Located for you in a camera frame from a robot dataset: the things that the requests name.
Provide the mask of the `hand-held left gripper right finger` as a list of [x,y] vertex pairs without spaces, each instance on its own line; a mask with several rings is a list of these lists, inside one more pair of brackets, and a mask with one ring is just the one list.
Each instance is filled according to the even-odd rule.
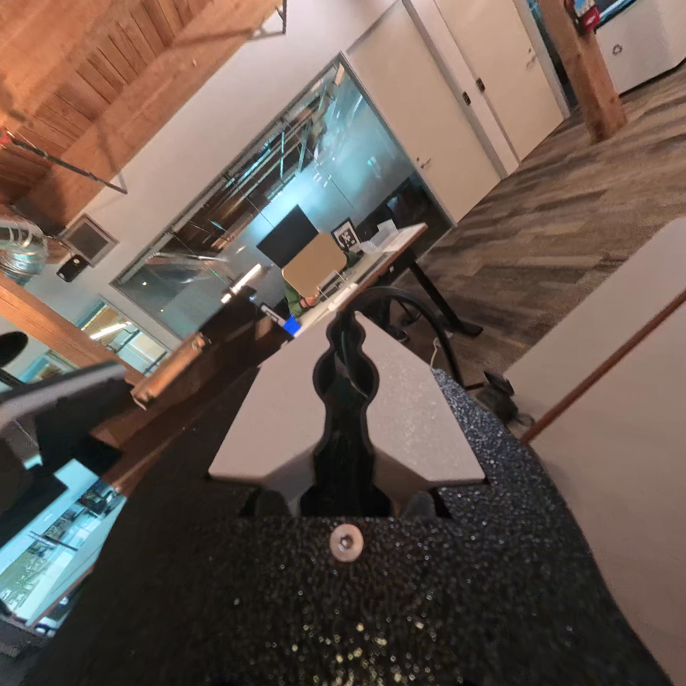
[[416,493],[484,484],[484,470],[430,366],[363,314],[354,317],[374,373],[365,413],[373,485],[400,514]]

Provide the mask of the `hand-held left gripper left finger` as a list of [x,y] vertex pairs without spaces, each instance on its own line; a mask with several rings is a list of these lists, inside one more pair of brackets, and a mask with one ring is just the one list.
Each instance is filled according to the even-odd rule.
[[315,484],[315,455],[330,434],[325,396],[336,379],[329,313],[259,367],[209,468],[212,479],[283,497],[292,514]]

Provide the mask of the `wood-edged desk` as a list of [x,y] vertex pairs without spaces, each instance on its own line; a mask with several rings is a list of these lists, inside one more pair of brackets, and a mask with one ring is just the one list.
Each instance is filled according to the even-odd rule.
[[441,322],[450,332],[469,338],[478,337],[483,332],[483,327],[460,318],[417,262],[414,247],[427,230],[428,225],[425,222],[401,228],[397,236],[387,239],[382,244],[381,252],[365,254],[344,274],[341,286],[334,296],[329,300],[319,302],[301,318],[297,318],[290,334],[297,338],[329,314],[342,310],[354,296],[361,295],[380,278],[390,273],[397,262],[402,262],[441,313]]

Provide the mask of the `black monitor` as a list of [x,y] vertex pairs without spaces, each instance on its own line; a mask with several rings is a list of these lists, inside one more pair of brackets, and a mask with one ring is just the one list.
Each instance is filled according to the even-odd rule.
[[279,268],[285,268],[319,231],[297,204],[257,244],[257,250]]

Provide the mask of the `framed tag placard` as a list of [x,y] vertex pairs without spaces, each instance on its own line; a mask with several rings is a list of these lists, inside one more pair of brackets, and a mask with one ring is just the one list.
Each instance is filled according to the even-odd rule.
[[345,219],[331,232],[331,236],[345,253],[358,253],[360,251],[360,240],[351,218]]

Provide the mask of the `vent grille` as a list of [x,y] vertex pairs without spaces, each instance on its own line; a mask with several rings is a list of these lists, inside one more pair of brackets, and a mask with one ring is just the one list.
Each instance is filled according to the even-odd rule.
[[70,253],[81,256],[92,268],[102,262],[119,244],[114,236],[86,213],[82,213],[61,231],[58,240]]

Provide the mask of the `glass office window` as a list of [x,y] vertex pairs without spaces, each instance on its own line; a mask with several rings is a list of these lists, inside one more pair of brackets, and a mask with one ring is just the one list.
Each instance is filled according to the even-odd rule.
[[281,268],[257,244],[299,205],[319,233],[351,218],[361,242],[392,219],[425,222],[421,255],[451,227],[344,63],[301,93],[113,281],[178,339],[200,328],[241,279],[251,300],[289,315]]

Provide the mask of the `white door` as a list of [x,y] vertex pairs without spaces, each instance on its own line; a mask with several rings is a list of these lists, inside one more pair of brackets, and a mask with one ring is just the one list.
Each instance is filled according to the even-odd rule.
[[563,121],[514,1],[437,1],[518,161]]
[[348,50],[348,61],[424,184],[457,224],[500,176],[402,1]]

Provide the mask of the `white cabinet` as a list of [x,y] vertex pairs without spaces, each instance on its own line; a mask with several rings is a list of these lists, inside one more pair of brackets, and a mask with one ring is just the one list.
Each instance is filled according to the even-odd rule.
[[599,1],[597,43],[618,94],[685,61],[684,1]]

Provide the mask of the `fire extinguisher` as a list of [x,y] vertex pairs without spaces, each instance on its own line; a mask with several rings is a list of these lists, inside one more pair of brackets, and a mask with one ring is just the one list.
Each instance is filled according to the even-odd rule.
[[602,20],[602,13],[596,1],[562,1],[579,36],[594,33]]

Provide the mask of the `black wall device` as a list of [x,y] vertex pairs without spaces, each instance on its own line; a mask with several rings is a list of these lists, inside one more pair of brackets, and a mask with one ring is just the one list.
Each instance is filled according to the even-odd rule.
[[74,254],[59,267],[56,275],[64,283],[73,283],[88,268],[90,268],[90,263],[86,258],[80,254]]

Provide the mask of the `silver air duct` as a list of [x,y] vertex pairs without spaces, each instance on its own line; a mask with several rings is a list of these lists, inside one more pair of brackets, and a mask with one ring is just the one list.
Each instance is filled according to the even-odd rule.
[[25,287],[39,275],[49,256],[47,237],[23,218],[1,218],[1,273]]

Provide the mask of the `wooden post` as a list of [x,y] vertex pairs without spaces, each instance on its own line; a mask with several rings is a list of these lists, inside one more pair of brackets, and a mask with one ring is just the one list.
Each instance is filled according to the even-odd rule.
[[596,32],[579,36],[562,1],[539,1],[547,33],[555,45],[593,143],[616,134],[628,119],[613,84]]

